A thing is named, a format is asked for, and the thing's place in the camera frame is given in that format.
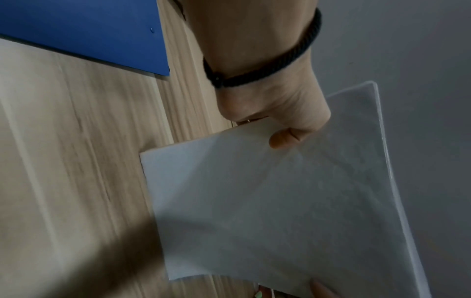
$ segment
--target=blue folder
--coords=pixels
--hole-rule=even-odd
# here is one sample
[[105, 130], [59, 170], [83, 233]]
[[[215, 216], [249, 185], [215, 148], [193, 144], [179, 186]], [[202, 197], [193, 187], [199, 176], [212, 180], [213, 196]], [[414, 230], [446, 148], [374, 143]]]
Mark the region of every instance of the blue folder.
[[0, 34], [169, 75], [156, 0], [0, 0]]

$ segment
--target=wood grain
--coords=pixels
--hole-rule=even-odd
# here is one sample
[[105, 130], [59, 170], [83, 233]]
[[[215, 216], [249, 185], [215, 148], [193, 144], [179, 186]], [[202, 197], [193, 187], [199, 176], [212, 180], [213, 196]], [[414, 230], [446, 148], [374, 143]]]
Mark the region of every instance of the wood grain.
[[1, 297], [251, 297], [168, 282], [139, 152], [231, 127], [194, 36], [158, 0], [170, 78], [0, 39]]

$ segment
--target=bracelet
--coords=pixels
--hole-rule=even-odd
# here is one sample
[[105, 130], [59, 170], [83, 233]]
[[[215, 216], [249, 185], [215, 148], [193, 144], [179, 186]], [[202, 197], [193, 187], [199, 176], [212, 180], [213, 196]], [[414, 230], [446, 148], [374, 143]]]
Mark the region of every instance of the bracelet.
[[288, 65], [293, 63], [293, 61], [299, 58], [302, 54], [304, 54], [304, 52], [311, 46], [311, 44], [319, 34], [321, 25], [322, 14], [320, 13], [320, 10], [316, 8], [313, 20], [309, 24], [305, 36], [294, 48], [292, 48], [288, 52], [275, 58], [273, 61], [269, 62], [268, 64], [262, 66], [259, 69], [231, 78], [225, 78], [223, 74], [219, 72], [213, 72], [208, 63], [206, 62], [206, 59], [203, 58], [203, 67], [205, 69], [206, 76], [216, 89], [224, 87], [236, 87], [271, 76], [274, 73], [287, 67]]

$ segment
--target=white sheet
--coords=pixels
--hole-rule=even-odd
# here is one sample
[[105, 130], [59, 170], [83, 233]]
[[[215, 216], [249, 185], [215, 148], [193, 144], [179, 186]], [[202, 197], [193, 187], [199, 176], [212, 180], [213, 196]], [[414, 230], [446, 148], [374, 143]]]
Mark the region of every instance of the white sheet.
[[229, 275], [302, 298], [428, 298], [377, 86], [328, 97], [329, 123], [273, 150], [270, 119], [141, 154], [170, 279]]

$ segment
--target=person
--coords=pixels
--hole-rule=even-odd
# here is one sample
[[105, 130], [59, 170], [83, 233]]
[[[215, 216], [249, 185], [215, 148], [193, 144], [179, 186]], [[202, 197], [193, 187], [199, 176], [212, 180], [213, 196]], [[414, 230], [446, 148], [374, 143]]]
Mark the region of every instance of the person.
[[[195, 34], [208, 67], [224, 78], [260, 69], [293, 49], [315, 17], [317, 0], [176, 1]], [[271, 136], [273, 148], [295, 146], [319, 130], [330, 110], [305, 51], [261, 80], [216, 89], [221, 114], [237, 123], [272, 117], [286, 128]], [[260, 295], [267, 297], [261, 287]], [[316, 298], [337, 298], [319, 282]]]

